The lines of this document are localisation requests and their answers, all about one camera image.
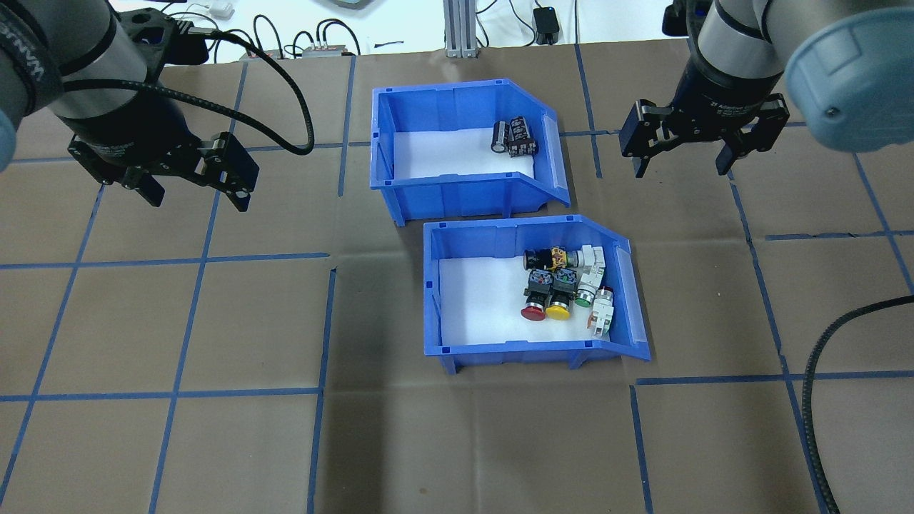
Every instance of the cable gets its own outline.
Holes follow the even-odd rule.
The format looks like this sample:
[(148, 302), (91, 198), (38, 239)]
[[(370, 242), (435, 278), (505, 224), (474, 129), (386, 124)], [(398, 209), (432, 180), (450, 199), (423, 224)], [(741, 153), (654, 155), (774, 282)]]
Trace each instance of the cable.
[(304, 147), (298, 147), (289, 143), (283, 139), (279, 134), (276, 134), (270, 127), (267, 125), (251, 118), (243, 112), (235, 111), (224, 105), (219, 105), (218, 103), (213, 103), (208, 100), (203, 100), (193, 95), (183, 93), (181, 91), (170, 90), (166, 87), (159, 86), (158, 84), (147, 84), (145, 82), (137, 82), (133, 80), (116, 80), (116, 79), (90, 79), (90, 80), (74, 80), (71, 82), (64, 83), (64, 91), (84, 91), (84, 90), (104, 90), (104, 89), (118, 89), (118, 90), (132, 90), (132, 91), (148, 91), (154, 94), (159, 94), (173, 100), (177, 100), (183, 103), (189, 103), (190, 105), (195, 105), (206, 109), (211, 112), (216, 112), (232, 118), (233, 120), (238, 120), (239, 122), (245, 123), (258, 130), (259, 132), (265, 134), (277, 145), (281, 146), (284, 150), (291, 152), (295, 155), (308, 155), (314, 150), (314, 127), (311, 123), (311, 113), (308, 111), (308, 105), (304, 101), (304, 95), (302, 95), (302, 90), (299, 89), (298, 84), (295, 83), (295, 80), (289, 76), (289, 73), (286, 72), (273, 58), (267, 55), (266, 52), (257, 48), (255, 45), (251, 45), (249, 42), (244, 39), (235, 36), (234, 34), (229, 34), (227, 32), (214, 32), (209, 35), (204, 35), (204, 38), (207, 39), (216, 39), (220, 41), (227, 41), (228, 43), (234, 43), (240, 45), (247, 49), (250, 52), (253, 52), (257, 57), (263, 59), (271, 68), (276, 70), (282, 78), (286, 81), (287, 84), (292, 88), (292, 92), (295, 93), (295, 98), (298, 100), (298, 104), (302, 108), (302, 116), (304, 118), (304, 127), (305, 131), (308, 133), (308, 142)]
[[(302, 52), (301, 52), (301, 53), (295, 53), (295, 49), (296, 49), (296, 48), (298, 48), (298, 49), (301, 50)], [(299, 47), (298, 45), (282, 45), (282, 49), (285, 50), (286, 53), (288, 53), (289, 55), (291, 55), (293, 59), (298, 59), (299, 57), (301, 57), (302, 55), (304, 55), (305, 50), (307, 50), (307, 48), (302, 48), (302, 47)]]
[(295, 38), (292, 39), (292, 46), (293, 46), (293, 47), (298, 47), (298, 38), (301, 37), (302, 35), (305, 35), (305, 36), (308, 37), (308, 40), (311, 41), (311, 46), (313, 47), (313, 46), (314, 46), (314, 38), (311, 36), (311, 33), (308, 32), (307, 30), (300, 30), (300, 31), (298, 32), (298, 34), (295, 35)]
[(511, 11), (515, 14), (515, 18), (517, 18), (517, 21), (523, 23), (524, 27), (529, 28), (530, 32), (533, 32), (533, 39), (530, 39), (530, 42), (524, 45), (525, 47), (529, 47), (537, 40), (537, 32), (526, 21), (521, 19), (521, 17), (517, 14), (517, 11), (514, 9), (514, 0), (508, 0), (508, 4), (511, 5)]
[[(250, 34), (248, 34), (247, 32), (245, 32), (244, 30), (241, 30), (240, 28), (231, 28), (231, 29), (229, 29), (229, 30), (226, 30), (226, 34), (244, 34), (244, 37), (246, 37), (246, 38), (248, 39), (248, 42), (249, 42), (252, 46), (254, 46), (254, 40), (250, 37)], [(221, 40), (217, 40), (217, 41), (216, 41), (216, 48), (213, 50), (213, 64), (218, 64), (218, 59), (219, 59), (219, 43), (221, 43), (221, 42), (222, 42)]]
[(488, 47), (490, 45), (489, 33), (485, 31), (485, 27), (483, 27), (483, 22), (479, 19), (479, 15), (476, 15), (476, 23), (479, 24), (479, 28), (481, 28), (483, 30), (483, 36), (485, 37), (485, 45), (483, 45), (482, 41), (479, 41), (478, 37), (476, 38), (476, 40), (479, 41), (480, 47)]
[[(317, 37), (318, 46), (321, 45), (321, 26), (324, 23), (330, 23), (333, 21), (338, 21), (340, 23), (343, 23), (343, 20), (341, 20), (339, 18), (327, 18), (327, 19), (322, 19), (321, 21), (317, 22), (317, 27), (314, 28), (314, 37)], [(326, 32), (324, 32), (324, 44), (326, 44), (326, 42), (327, 42), (325, 33)]]
[(219, 24), (216, 23), (216, 20), (214, 20), (213, 18), (211, 18), (211, 17), (209, 17), (209, 16), (207, 16), (207, 15), (201, 15), (200, 13), (195, 13), (195, 12), (193, 12), (193, 11), (179, 11), (179, 12), (177, 12), (177, 13), (168, 13), (168, 15), (169, 15), (169, 16), (177, 16), (177, 15), (193, 15), (193, 16), (200, 16), (201, 18), (204, 18), (204, 19), (208, 20), (209, 23), (213, 24), (213, 25), (216, 27), (216, 30), (219, 30)]
[(346, 29), (346, 31), (349, 33), (349, 35), (352, 36), (352, 40), (356, 42), (356, 54), (362, 55), (362, 48), (359, 47), (359, 45), (358, 45), (358, 37), (356, 37), (356, 33), (353, 32), (351, 28), (349, 28), (349, 25), (347, 25), (339, 20), (333, 20), (330, 23), (324, 25), (324, 33), (322, 34), (322, 36), (324, 37), (324, 43), (327, 42), (327, 29), (334, 25), (339, 25), (340, 27)]
[(580, 17), (578, 16), (578, 0), (574, 0), (574, 44), (580, 43)]
[(834, 502), (832, 489), (828, 486), (828, 479), (825, 478), (825, 471), (822, 469), (822, 459), (819, 457), (819, 447), (815, 443), (815, 430), (813, 429), (813, 380), (815, 380), (815, 366), (819, 362), (819, 357), (822, 355), (825, 343), (827, 343), (838, 328), (841, 328), (845, 323), (854, 318), (881, 311), (882, 309), (907, 304), (914, 304), (914, 294), (911, 296), (893, 298), (883, 302), (876, 302), (875, 304), (860, 307), (839, 317), (829, 325), (822, 333), (822, 336), (819, 337), (819, 340), (815, 343), (815, 347), (813, 347), (813, 352), (809, 355), (809, 360), (806, 362), (806, 372), (803, 374), (802, 378), (802, 425), (803, 430), (806, 432), (806, 447), (809, 449), (809, 459), (813, 465), (815, 481), (819, 484), (822, 500), (830, 514), (840, 514), (841, 511), (838, 510), (838, 506)]
[(263, 45), (260, 43), (260, 35), (257, 34), (257, 20), (259, 19), (267, 20), (267, 23), (269, 23), (270, 27), (272, 27), (273, 35), (276, 36), (276, 44), (279, 46), (280, 59), (285, 59), (285, 56), (282, 55), (282, 39), (280, 38), (280, 32), (279, 30), (276, 30), (276, 26), (273, 24), (272, 20), (264, 15), (256, 15), (254, 17), (254, 41), (257, 41), (257, 48), (263, 50)]
[[(191, 4), (191, 5), (200, 5), (200, 6), (205, 7), (205, 5), (201, 5), (201, 4)], [(207, 16), (207, 15), (201, 15), (200, 13), (195, 13), (195, 12), (193, 12), (193, 11), (180, 11), (180, 12), (177, 12), (177, 13), (168, 13), (168, 15), (169, 15), (169, 16), (177, 16), (177, 15), (194, 15), (194, 16), (200, 16), (201, 18), (205, 18), (206, 20), (208, 20), (209, 23), (213, 24), (213, 25), (216, 27), (216, 30), (219, 30), (219, 24), (216, 23), (216, 20), (214, 20), (213, 18), (211, 18), (211, 17), (209, 17), (209, 16)], [(209, 45), (209, 47), (207, 48), (207, 52), (212, 51), (213, 48), (217, 45), (217, 43), (218, 43), (218, 41), (217, 41), (216, 43), (213, 43), (213, 44)]]
[(496, 2), (498, 2), (498, 0), (492, 0), (492, 3), (491, 3), (491, 4), (487, 5), (487, 6), (485, 7), (485, 9), (483, 9), (482, 11), (476, 11), (476, 14), (477, 14), (477, 15), (480, 15), (480, 14), (484, 13), (485, 11), (488, 11), (489, 9), (492, 8), (493, 5), (495, 5)]

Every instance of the blue plastic bin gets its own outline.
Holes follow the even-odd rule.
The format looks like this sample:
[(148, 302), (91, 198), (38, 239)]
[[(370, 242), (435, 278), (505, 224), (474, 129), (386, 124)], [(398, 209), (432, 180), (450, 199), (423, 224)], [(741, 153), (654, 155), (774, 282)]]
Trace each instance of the blue plastic bin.
[[(517, 220), (468, 220), (426, 223), (424, 227), (425, 355), (437, 357), (448, 373), (463, 366), (505, 362), (567, 361), (577, 369), (587, 360), (630, 356), (651, 359), (628, 240), (580, 215)], [(441, 295), (441, 262), (474, 257), (511, 258), (524, 250), (562, 246), (577, 250), (584, 244), (602, 246), (606, 258), (604, 284), (615, 293), (609, 340), (505, 340), (489, 344), (445, 346), (442, 314), (448, 308)], [(516, 315), (524, 301), (516, 295)]]
[[(522, 115), (539, 144), (533, 175), (487, 173), (397, 178), (394, 134), (489, 128)], [(374, 90), (370, 186), (390, 216), (407, 220), (535, 212), (555, 199), (570, 205), (556, 112), (508, 79)]]

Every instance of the power adapter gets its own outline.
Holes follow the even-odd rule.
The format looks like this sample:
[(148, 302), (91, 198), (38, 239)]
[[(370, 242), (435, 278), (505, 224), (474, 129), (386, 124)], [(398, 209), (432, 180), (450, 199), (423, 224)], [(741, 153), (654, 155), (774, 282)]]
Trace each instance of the power adapter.
[(558, 17), (553, 7), (533, 10), (533, 25), (537, 28), (538, 45), (554, 45), (558, 41)]
[(231, 2), (219, 0), (209, 6), (209, 13), (215, 19), (230, 19), (235, 14), (235, 6)]

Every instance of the capacitor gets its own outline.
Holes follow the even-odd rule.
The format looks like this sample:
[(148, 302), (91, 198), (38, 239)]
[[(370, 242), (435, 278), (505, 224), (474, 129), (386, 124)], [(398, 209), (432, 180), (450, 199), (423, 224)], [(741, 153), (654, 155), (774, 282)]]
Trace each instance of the capacitor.
[(512, 157), (521, 155), (535, 155), (538, 147), (524, 116), (517, 116), (511, 120), (511, 140), (508, 141), (508, 154)]
[(508, 132), (508, 124), (502, 121), (495, 122), (492, 127), (492, 151), (497, 154), (507, 152), (510, 141), (511, 134)]

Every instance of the grid of blue tape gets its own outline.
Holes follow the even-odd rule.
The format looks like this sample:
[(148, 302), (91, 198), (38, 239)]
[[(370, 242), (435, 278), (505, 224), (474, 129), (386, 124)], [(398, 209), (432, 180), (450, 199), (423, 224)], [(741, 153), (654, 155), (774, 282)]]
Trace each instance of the grid of blue tape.
[[(350, 68), (350, 79), (349, 79), (349, 98), (351, 99), (351, 89), (353, 83), (353, 75), (355, 74), (355, 59), (352, 59), (353, 66)], [(244, 84), (247, 79), (248, 74), (248, 65), (245, 63), (241, 69), (241, 75), (239, 80), (238, 92), (235, 98), (235, 109), (237, 110), (241, 103), (241, 96), (244, 92)], [(349, 110), (350, 110), (351, 101), (347, 100), (346, 111), (345, 111), (345, 125), (348, 127), (349, 120)], [(236, 122), (232, 120), (231, 125), (229, 126), (229, 131), (234, 132)], [(344, 140), (341, 144), (329, 144), (329, 145), (316, 145), (317, 148), (343, 148), (344, 149), (344, 159), (345, 162), (345, 148), (348, 145), (348, 141)], [(249, 148), (251, 152), (264, 152), (264, 151), (275, 151), (282, 150), (279, 146), (265, 146), (265, 147), (255, 147)], [(39, 164), (46, 162), (58, 162), (58, 161), (68, 161), (68, 157), (61, 158), (42, 158), (42, 159), (20, 159), (16, 160), (18, 164)], [(340, 168), (340, 183), (342, 184), (342, 174), (344, 172), (343, 167)], [(204, 272), (207, 268), (207, 264), (210, 262), (250, 262), (250, 261), (275, 261), (275, 260), (292, 260), (292, 259), (321, 259), (329, 257), (329, 254), (324, 252), (310, 252), (310, 253), (276, 253), (276, 254), (253, 254), (253, 255), (233, 255), (225, 257), (210, 257), (209, 256), (209, 245), (212, 241), (213, 228), (216, 224), (216, 215), (218, 212), (219, 205), (219, 193), (215, 192), (212, 202), (212, 207), (209, 212), (209, 219), (207, 224), (207, 233), (206, 238), (204, 239), (203, 251), (201, 252), (200, 257), (190, 258), (190, 259), (160, 259), (160, 260), (147, 260), (147, 261), (120, 261), (120, 262), (84, 262), (82, 260), (83, 255), (86, 251), (86, 246), (89, 243), (89, 237), (92, 232), (92, 227), (95, 223), (96, 216), (99, 211), (99, 206), (101, 204), (102, 197), (104, 195), (105, 187), (99, 189), (99, 193), (95, 199), (95, 203), (92, 207), (92, 213), (90, 214), (89, 222), (86, 226), (86, 230), (83, 234), (82, 241), (80, 244), (80, 249), (77, 253), (76, 260), (74, 262), (40, 262), (40, 263), (26, 263), (26, 264), (0, 264), (0, 270), (15, 270), (15, 269), (54, 269), (54, 268), (65, 268), (70, 269), (69, 281), (67, 283), (66, 290), (63, 295), (63, 299), (60, 303), (60, 308), (58, 309), (57, 318), (54, 323), (54, 327), (51, 331), (51, 335), (48, 341), (48, 346), (45, 349), (45, 353), (39, 367), (38, 374), (35, 380), (35, 385), (32, 388), (31, 394), (18, 394), (18, 395), (0, 395), (0, 402), (25, 402), (27, 404), (25, 415), (23, 416), (22, 423), (20, 424), (18, 434), (16, 436), (16, 442), (13, 446), (12, 454), (6, 464), (3, 482), (0, 484), (0, 505), (3, 504), (6, 491), (9, 486), (9, 481), (13, 472), (16, 468), (16, 460), (19, 455), (19, 451), (22, 447), (23, 439), (26, 436), (29, 420), (31, 419), (32, 412), (35, 408), (37, 402), (77, 402), (77, 401), (116, 401), (116, 400), (169, 400), (168, 405), (168, 414), (165, 420), (165, 428), (162, 436), (162, 444), (159, 450), (158, 461), (155, 470), (155, 478), (153, 483), (153, 491), (149, 500), (149, 513), (155, 513), (159, 491), (162, 485), (162, 476), (165, 472), (165, 462), (168, 453), (168, 444), (171, 437), (172, 427), (175, 422), (175, 408), (177, 405), (178, 399), (181, 398), (228, 398), (228, 397), (251, 397), (251, 396), (282, 396), (282, 395), (314, 395), (317, 399), (316, 413), (314, 416), (314, 440), (312, 444), (312, 454), (311, 454), (311, 473), (309, 475), (309, 484), (308, 484), (308, 493), (307, 493), (307, 512), (314, 512), (314, 491), (316, 488), (317, 480), (317, 456), (320, 446), (320, 434), (321, 434), (321, 423), (323, 420), (323, 409), (324, 409), (324, 386), (326, 385), (326, 374), (327, 374), (327, 360), (329, 354), (329, 344), (330, 344), (330, 329), (331, 329), (331, 320), (333, 316), (333, 303), (334, 303), (334, 290), (336, 283), (336, 270), (330, 271), (329, 283), (327, 285), (327, 304), (326, 304), (326, 314), (324, 317), (324, 342), (323, 342), (323, 353), (320, 363), (320, 378), (317, 384), (317, 387), (306, 387), (306, 388), (276, 388), (276, 389), (244, 389), (244, 390), (213, 390), (213, 391), (186, 391), (181, 389), (181, 379), (184, 373), (184, 366), (186, 363), (187, 349), (190, 343), (190, 335), (194, 325), (195, 314), (197, 312), (197, 303), (200, 297), (200, 289), (203, 285)], [(123, 267), (123, 266), (160, 266), (160, 265), (174, 265), (174, 264), (197, 264), (197, 279), (194, 286), (194, 293), (191, 299), (190, 310), (187, 315), (184, 339), (182, 341), (181, 352), (178, 357), (177, 368), (175, 371), (175, 380), (172, 390), (170, 391), (137, 391), (137, 392), (102, 392), (102, 393), (65, 393), (65, 394), (41, 394), (39, 393), (41, 389), (41, 383), (44, 379), (45, 372), (48, 368), (48, 363), (50, 361), (51, 352), (54, 349), (54, 344), (57, 340), (58, 331), (60, 328), (60, 323), (63, 320), (64, 313), (67, 309), (67, 304), (69, 301), (70, 294), (73, 289), (73, 284), (76, 281), (76, 276), (80, 269), (82, 268), (105, 268), (105, 267)]]
[[(600, 167), (600, 152), (597, 146), (597, 137), (601, 135), (615, 135), (618, 134), (618, 130), (596, 130), (594, 125), (593, 110), (590, 104), (590, 89), (588, 88), (587, 83), (587, 72), (585, 71), (584, 59), (581, 56), (580, 48), (578, 45), (575, 45), (575, 57), (578, 60), (578, 70), (580, 73), (581, 88), (584, 93), (584, 103), (587, 107), (588, 115), (588, 124), (589, 130), (587, 132), (579, 133), (566, 133), (563, 135), (586, 135), (591, 138), (591, 146), (593, 151), (593, 164), (594, 168), (597, 171), (597, 178), (602, 178), (602, 169)], [(787, 127), (804, 127), (806, 123), (804, 122), (789, 122)], [(879, 222), (882, 224), (883, 230), (869, 233), (824, 233), (824, 234), (775, 234), (766, 236), (766, 241), (806, 241), (806, 240), (815, 240), (815, 239), (837, 239), (837, 238), (856, 238), (856, 237), (879, 237), (886, 238), (892, 252), (895, 255), (895, 258), (898, 262), (898, 268), (901, 271), (902, 276), (904, 277), (905, 283), (908, 286), (908, 289), (912, 294), (914, 294), (914, 283), (911, 281), (911, 275), (908, 269), (908, 266), (905, 264), (904, 259), (902, 258), (901, 251), (898, 248), (896, 243), (896, 238), (912, 236), (914, 235), (914, 230), (892, 230), (888, 224), (885, 214), (883, 213), (882, 208), (879, 205), (876, 193), (873, 188), (870, 186), (869, 179), (866, 176), (866, 171), (860, 159), (857, 155), (854, 155), (856, 162), (857, 172), (859, 173), (860, 180), (863, 182), (863, 185), (866, 189), (866, 193), (869, 195), (870, 201), (873, 205), (873, 209), (876, 211), (876, 214), (879, 218)], [(806, 460), (807, 468), (810, 473), (810, 480), (813, 484), (813, 490), (815, 492), (816, 500), (819, 504), (819, 510), (822, 514), (827, 513), (827, 509), (822, 500), (822, 495), (819, 491), (818, 484), (815, 480), (813, 474), (812, 464), (809, 457), (809, 449), (806, 447), (806, 438), (805, 431), (802, 426), (802, 416), (800, 414), (800, 406), (797, 401), (796, 393), (793, 388), (793, 383), (797, 380), (802, 380), (802, 375), (791, 373), (790, 368), (787, 364), (786, 358), (781, 353), (781, 335), (778, 331), (777, 321), (774, 318), (774, 312), (771, 308), (771, 300), (768, 295), (768, 288), (765, 285), (765, 277), (762, 273), (761, 266), (759, 264), (759, 256), (756, 253), (755, 243), (752, 239), (751, 231), (749, 230), (749, 221), (746, 218), (746, 211), (742, 206), (742, 200), (739, 197), (739, 189), (737, 188), (736, 182), (733, 180), (733, 175), (728, 174), (730, 181), (730, 189), (733, 193), (733, 200), (736, 204), (737, 210), (739, 211), (739, 217), (742, 220), (743, 231), (746, 236), (746, 244), (749, 246), (749, 252), (752, 255), (752, 263), (755, 267), (756, 279), (759, 284), (759, 290), (762, 297), (763, 304), (765, 305), (765, 312), (768, 317), (769, 326), (771, 329), (771, 335), (774, 339), (774, 346), (778, 352), (778, 358), (781, 363), (781, 374), (780, 375), (747, 375), (747, 376), (723, 376), (723, 377), (670, 377), (670, 378), (656, 378), (656, 379), (638, 379), (635, 382), (635, 385), (631, 386), (631, 397), (632, 397), (632, 419), (635, 435), (635, 444), (637, 446), (638, 453), (638, 463), (641, 469), (642, 483), (643, 483), (643, 494), (644, 494), (644, 510), (647, 514), (654, 514), (654, 503), (651, 498), (651, 487), (650, 480), (648, 475), (648, 466), (647, 466), (647, 457), (644, 452), (644, 439), (642, 434), (642, 425), (641, 425), (641, 415), (638, 410), (638, 396), (637, 396), (637, 387), (638, 386), (654, 386), (654, 385), (680, 385), (680, 384), (709, 384), (709, 383), (745, 383), (745, 382), (771, 382), (771, 381), (782, 381), (787, 390), (787, 396), (791, 404), (791, 410), (793, 412), (793, 418), (796, 423), (797, 431), (800, 436), (800, 441), (802, 444), (803, 456)], [(914, 370), (888, 370), (888, 371), (856, 371), (856, 372), (838, 372), (838, 373), (817, 373), (816, 379), (818, 380), (860, 380), (860, 379), (908, 379), (914, 378)]]
[[(597, 178), (602, 178), (602, 168), (600, 166), (600, 151), (597, 145), (598, 136), (606, 135), (616, 135), (619, 133), (619, 130), (598, 130), (595, 126), (593, 109), (590, 102), (590, 89), (588, 87), (587, 73), (585, 71), (584, 59), (580, 53), (580, 47), (574, 45), (575, 57), (578, 62), (578, 70), (580, 75), (581, 88), (583, 92), (583, 98), (585, 107), (587, 110), (588, 116), (588, 128), (587, 131), (577, 131), (577, 132), (563, 132), (559, 135), (561, 137), (589, 137), (591, 143), (591, 151), (593, 153), (593, 164), (594, 169), (596, 170)], [(237, 110), (240, 105), (241, 95), (244, 91), (244, 82), (247, 77), (248, 65), (244, 64), (241, 72), (241, 78), (238, 88), (238, 94), (235, 101), (235, 109)], [(352, 111), (352, 94), (353, 94), (353, 84), (355, 82), (356, 75), (356, 60), (351, 58), (350, 69), (349, 69), (349, 80), (348, 80), (348, 91), (346, 93), (346, 104), (345, 104), (345, 120), (344, 120), (344, 135), (343, 141), (341, 143), (325, 143), (317, 144), (315, 148), (341, 148), (342, 155), (340, 161), (339, 169), (339, 178), (338, 178), (338, 196), (342, 197), (345, 192), (345, 162), (346, 162), (346, 151), (350, 147), (366, 147), (370, 146), (368, 141), (350, 141), (349, 140), (349, 121)], [(235, 120), (232, 120), (229, 130), (234, 132), (235, 129)], [(788, 127), (803, 127), (805, 123), (803, 122), (790, 122), (787, 123)], [(271, 146), (256, 146), (247, 148), (249, 152), (275, 152), (281, 151), (282, 148), (277, 145)], [(896, 243), (896, 238), (914, 236), (914, 230), (892, 230), (888, 224), (885, 214), (883, 213), (882, 208), (879, 205), (879, 202), (876, 197), (876, 193), (873, 188), (870, 186), (869, 179), (866, 176), (866, 171), (863, 168), (863, 165), (860, 162), (860, 159), (857, 155), (854, 155), (856, 161), (857, 170), (860, 176), (861, 181), (863, 182), (866, 192), (870, 197), (870, 200), (873, 204), (873, 208), (877, 213), (880, 223), (882, 224), (883, 230), (867, 233), (852, 233), (852, 232), (828, 232), (821, 234), (774, 234), (768, 235), (765, 237), (765, 241), (808, 241), (816, 239), (841, 239), (841, 238), (886, 238), (891, 246), (893, 253), (895, 254), (896, 260), (898, 261), (899, 269), (902, 273), (902, 276), (905, 279), (905, 282), (908, 286), (908, 289), (914, 294), (914, 283), (912, 283), (911, 275), (907, 265), (905, 264), (901, 252)], [(40, 164), (40, 163), (49, 163), (49, 162), (61, 162), (69, 161), (70, 157), (50, 157), (50, 158), (35, 158), (35, 159), (17, 159), (14, 162), (17, 164)], [(650, 378), (650, 379), (638, 379), (634, 385), (631, 386), (631, 404), (632, 404), (632, 421), (633, 421), (633, 430), (635, 435), (635, 444), (637, 446), (637, 454), (639, 467), (642, 475), (643, 483), (643, 495), (644, 495), (644, 508), (645, 512), (648, 514), (654, 513), (654, 504), (651, 498), (651, 488), (650, 480), (648, 474), (648, 465), (647, 457), (644, 451), (644, 440), (642, 433), (642, 424), (641, 424), (641, 415), (638, 409), (638, 396), (637, 396), (637, 387), (647, 387), (654, 385), (684, 385), (684, 384), (710, 384), (710, 383), (759, 383), (759, 382), (773, 382), (773, 381), (782, 381), (786, 387), (788, 398), (790, 400), (791, 409), (793, 411), (794, 421), (797, 425), (797, 430), (799, 432), (800, 440), (802, 443), (802, 450), (804, 457), (806, 459), (807, 466), (810, 469), (810, 479), (813, 483), (813, 489), (815, 490), (816, 498), (819, 503), (819, 509), (824, 514), (826, 512), (824, 503), (822, 502), (821, 494), (819, 493), (818, 486), (816, 485), (812, 468), (809, 460), (809, 451), (806, 448), (805, 437), (803, 436), (802, 428), (802, 417), (800, 415), (799, 403), (796, 398), (792, 383), (797, 380), (802, 380), (802, 375), (797, 373), (791, 373), (790, 368), (788, 367), (785, 357), (781, 354), (781, 336), (778, 331), (777, 322), (774, 318), (774, 313), (771, 308), (771, 300), (769, 299), (768, 290), (765, 285), (764, 274), (762, 273), (758, 254), (756, 253), (755, 244), (752, 239), (751, 232), (749, 230), (749, 221), (746, 218), (746, 212), (742, 206), (742, 201), (739, 197), (739, 189), (735, 181), (733, 180), (732, 174), (728, 175), (730, 181), (730, 188), (733, 193), (733, 199), (736, 204), (737, 210), (739, 211), (740, 219), (742, 220), (743, 230), (746, 236), (746, 243), (749, 246), (749, 251), (752, 255), (752, 262), (755, 267), (756, 278), (759, 284), (760, 293), (762, 296), (762, 301), (765, 306), (765, 311), (768, 316), (769, 325), (771, 328), (771, 334), (774, 339), (775, 349), (778, 352), (778, 357), (781, 362), (781, 374), (780, 375), (732, 375), (732, 376), (696, 376), (696, 377), (665, 377), (665, 378)], [(148, 261), (122, 261), (122, 262), (83, 262), (82, 255), (85, 252), (86, 245), (89, 241), (89, 236), (92, 230), (92, 225), (95, 221), (95, 216), (98, 212), (99, 205), (101, 204), (101, 198), (104, 193), (104, 187), (99, 190), (99, 194), (96, 197), (95, 204), (92, 209), (90, 220), (88, 226), (86, 227), (85, 234), (80, 245), (80, 250), (77, 254), (75, 262), (40, 262), (40, 263), (25, 263), (25, 264), (0, 264), (0, 270), (12, 270), (12, 269), (48, 269), (48, 268), (70, 268), (72, 271), (70, 273), (70, 278), (67, 284), (66, 291), (64, 293), (63, 300), (60, 304), (60, 309), (58, 311), (57, 319), (55, 320), (54, 328), (51, 332), (51, 337), (48, 342), (48, 347), (45, 351), (44, 358), (42, 359), (41, 367), (38, 371), (38, 376), (36, 378), (35, 386), (31, 394), (25, 395), (0, 395), (0, 402), (27, 402), (26, 413), (23, 416), (23, 421), (20, 426), (19, 433), (16, 437), (16, 443), (13, 448), (13, 454), (10, 456), (9, 462), (7, 464), (3, 483), (0, 485), (0, 505), (3, 504), (3, 499), (6, 493), (7, 486), (9, 484), (9, 479), (13, 473), (13, 469), (16, 465), (16, 458), (19, 453), (19, 449), (22, 444), (22, 439), (25, 436), (26, 429), (28, 426), (29, 418), (31, 417), (32, 410), (34, 409), (36, 402), (71, 402), (71, 401), (86, 401), (86, 400), (144, 400), (144, 399), (168, 399), (170, 400), (168, 416), (165, 424), (165, 433), (163, 435), (162, 447), (160, 450), (158, 466), (155, 473), (155, 482), (153, 494), (150, 499), (149, 512), (150, 514), (155, 512), (156, 502), (158, 499), (158, 492), (161, 486), (162, 474), (165, 469), (165, 458), (168, 449), (168, 441), (170, 437), (171, 427), (174, 422), (175, 416), (175, 405), (179, 398), (224, 398), (224, 397), (244, 397), (244, 396), (274, 396), (274, 395), (316, 395), (317, 397), (317, 411), (314, 417), (314, 438), (312, 441), (312, 455), (311, 455), (311, 472), (308, 480), (308, 492), (307, 492), (307, 512), (309, 514), (314, 513), (314, 495), (316, 492), (317, 485), (317, 459), (320, 448), (320, 439), (321, 439), (321, 426), (323, 420), (323, 409), (324, 409), (324, 387), (326, 385), (326, 372), (327, 372), (327, 360), (329, 354), (329, 344), (330, 344), (330, 326), (333, 313), (333, 302), (334, 302), (334, 289), (335, 289), (335, 280), (336, 280), (336, 270), (330, 272), (329, 284), (327, 287), (327, 307), (326, 307), (326, 316), (324, 320), (324, 348), (323, 355), (321, 358), (321, 368), (320, 368), (320, 379), (318, 387), (315, 388), (280, 388), (280, 389), (250, 389), (250, 390), (219, 390), (219, 391), (181, 391), (180, 383), (181, 377), (184, 370), (184, 363), (186, 359), (187, 345), (189, 343), (190, 331), (194, 323), (194, 314), (197, 309), (197, 300), (199, 298), (200, 287), (203, 281), (203, 274), (206, 270), (206, 264), (208, 262), (239, 262), (239, 261), (267, 261), (267, 260), (286, 260), (286, 259), (311, 259), (311, 258), (325, 258), (329, 255), (327, 253), (315, 252), (315, 253), (282, 253), (282, 254), (257, 254), (257, 255), (237, 255), (237, 256), (228, 256), (228, 257), (209, 257), (208, 249), (209, 243), (212, 238), (212, 231), (216, 221), (216, 213), (218, 210), (219, 203), (219, 194), (216, 194), (213, 199), (212, 210), (210, 211), (209, 224), (207, 227), (207, 236), (204, 243), (203, 253), (199, 258), (193, 259), (164, 259), (164, 260), (148, 260)], [(80, 268), (98, 268), (98, 267), (118, 267), (118, 266), (155, 266), (155, 265), (168, 265), (168, 264), (198, 264), (197, 272), (197, 283), (195, 285), (194, 295), (191, 302), (190, 313), (187, 317), (187, 325), (184, 343), (181, 349), (181, 354), (178, 362), (177, 371), (175, 373), (175, 385), (171, 391), (140, 391), (140, 392), (117, 392), (117, 393), (72, 393), (72, 394), (39, 394), (38, 390), (41, 386), (41, 381), (44, 378), (45, 370), (47, 369), (48, 361), (50, 359), (51, 351), (54, 348), (54, 342), (57, 338), (57, 333), (59, 330), (60, 322), (63, 318), (64, 311), (67, 307), (67, 302), (69, 300), (70, 292), (72, 291), (73, 283), (76, 280), (77, 271)], [(834, 372), (834, 373), (818, 373), (816, 379), (818, 380), (860, 380), (860, 379), (909, 379), (914, 378), (914, 370), (886, 370), (886, 371), (853, 371), (853, 372)]]

